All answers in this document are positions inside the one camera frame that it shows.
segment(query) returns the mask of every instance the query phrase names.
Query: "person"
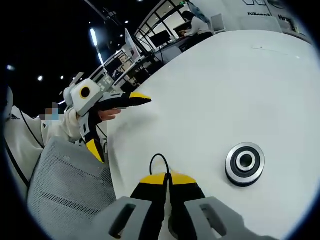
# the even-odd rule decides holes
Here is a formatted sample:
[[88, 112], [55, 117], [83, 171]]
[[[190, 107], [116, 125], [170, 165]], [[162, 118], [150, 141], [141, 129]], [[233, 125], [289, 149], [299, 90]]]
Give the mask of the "person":
[[191, 37], [206, 33], [210, 33], [210, 36], [212, 36], [212, 32], [210, 31], [208, 24], [197, 18], [196, 15], [194, 15], [192, 12], [184, 11], [182, 13], [182, 17], [186, 21], [191, 21], [191, 29], [180, 31], [181, 35], [183, 35], [184, 37]]
[[[16, 182], [22, 199], [27, 198], [28, 185], [33, 171], [43, 148], [50, 138], [57, 136], [69, 142], [75, 142], [81, 138], [79, 115], [71, 108], [65, 112], [62, 121], [51, 121], [50, 124], [42, 123], [40, 117], [31, 118], [14, 106], [14, 95], [10, 87], [7, 91], [7, 101], [4, 110], [4, 143], [7, 152], [8, 165]], [[120, 109], [100, 111], [102, 121], [116, 118]], [[14, 166], [12, 158], [18, 165]]]

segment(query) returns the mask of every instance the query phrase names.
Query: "ceiling light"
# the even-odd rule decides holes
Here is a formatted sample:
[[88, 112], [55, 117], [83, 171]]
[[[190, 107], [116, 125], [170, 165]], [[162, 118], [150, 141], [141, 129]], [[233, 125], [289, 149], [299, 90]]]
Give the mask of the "ceiling light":
[[14, 66], [11, 66], [11, 65], [6, 66], [6, 69], [8, 69], [9, 71], [16, 70], [16, 68]]
[[98, 41], [97, 41], [97, 37], [96, 37], [96, 32], [93, 28], [90, 29], [90, 33], [91, 33], [91, 37], [92, 37], [92, 40], [93, 40], [93, 44], [95, 46], [98, 45]]
[[99, 57], [99, 59], [100, 59], [101, 64], [104, 64], [104, 61], [102, 60], [101, 53], [98, 54], [98, 57]]

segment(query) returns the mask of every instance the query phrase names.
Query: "white table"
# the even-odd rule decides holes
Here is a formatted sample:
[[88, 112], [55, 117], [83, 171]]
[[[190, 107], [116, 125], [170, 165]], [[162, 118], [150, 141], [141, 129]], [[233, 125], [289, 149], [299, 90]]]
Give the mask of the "white table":
[[[152, 156], [197, 180], [259, 235], [283, 239], [302, 220], [320, 182], [320, 69], [314, 49], [268, 31], [229, 31], [184, 52], [138, 90], [152, 102], [109, 121], [117, 198], [149, 174]], [[252, 186], [232, 185], [229, 150], [261, 147], [265, 167]], [[164, 170], [159, 160], [158, 171]], [[162, 233], [159, 239], [173, 239]]]

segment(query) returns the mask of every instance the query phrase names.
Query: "black wire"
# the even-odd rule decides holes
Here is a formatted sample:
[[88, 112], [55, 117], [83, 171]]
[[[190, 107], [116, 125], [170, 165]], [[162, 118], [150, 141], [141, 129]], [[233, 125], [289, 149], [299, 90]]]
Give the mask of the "black wire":
[[4, 140], [4, 143], [5, 143], [6, 151], [7, 151], [8, 155], [9, 155], [9, 158], [10, 158], [15, 170], [19, 174], [20, 178], [22, 179], [22, 181], [24, 182], [26, 187], [29, 188], [30, 187], [30, 183], [29, 183], [28, 179], [26, 178], [26, 176], [24, 175], [24, 173], [22, 172], [21, 168], [19, 167], [14, 155], [12, 154], [12, 152], [11, 152], [9, 146], [8, 146], [7, 141]]
[[164, 55], [163, 55], [163, 53], [162, 53], [162, 48], [161, 48], [161, 47], [160, 47], [160, 53], [161, 53], [162, 63], [165, 64], [165, 63], [164, 63]]
[[101, 130], [101, 128], [97, 125], [97, 127], [98, 127], [98, 129], [100, 130], [100, 132], [106, 137], [106, 138], [108, 138], [107, 137], [107, 135], [105, 135], [105, 133]]
[[29, 127], [29, 125], [28, 125], [25, 117], [24, 117], [24, 114], [22, 113], [21, 110], [20, 110], [20, 113], [21, 113], [21, 116], [22, 116], [22, 118], [23, 118], [23, 120], [24, 120], [24, 123], [25, 123], [25, 125], [27, 126], [27, 128], [29, 129], [30, 133], [32, 134], [32, 136], [34, 137], [34, 139], [36, 140], [36, 142], [40, 145], [40, 147], [41, 147], [42, 149], [44, 149], [45, 147], [38, 141], [38, 139], [36, 138], [36, 136], [34, 135], [34, 133], [31, 131], [31, 129], [30, 129], [30, 127]]
[[165, 167], [166, 167], [166, 173], [169, 174], [170, 173], [170, 170], [169, 170], [169, 165], [168, 165], [168, 162], [166, 160], [166, 158], [161, 154], [161, 153], [157, 153], [156, 155], [153, 156], [153, 158], [151, 159], [151, 162], [150, 162], [150, 166], [149, 166], [149, 172], [150, 172], [150, 175], [152, 175], [152, 163], [155, 159], [156, 156], [161, 156], [164, 163], [165, 163]]

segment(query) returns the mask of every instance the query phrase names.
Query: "black ceiling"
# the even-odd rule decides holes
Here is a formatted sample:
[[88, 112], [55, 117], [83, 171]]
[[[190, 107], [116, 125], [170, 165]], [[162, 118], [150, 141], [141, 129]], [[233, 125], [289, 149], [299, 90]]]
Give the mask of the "black ceiling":
[[78, 72], [89, 76], [100, 65], [90, 28], [103, 42], [99, 49], [106, 60], [124, 44], [124, 29], [133, 34], [159, 1], [91, 0], [105, 17], [116, 12], [106, 21], [84, 0], [7, 2], [2, 37], [8, 40], [5, 65], [15, 68], [5, 75], [14, 104], [36, 117], [51, 102], [62, 101], [59, 93]]

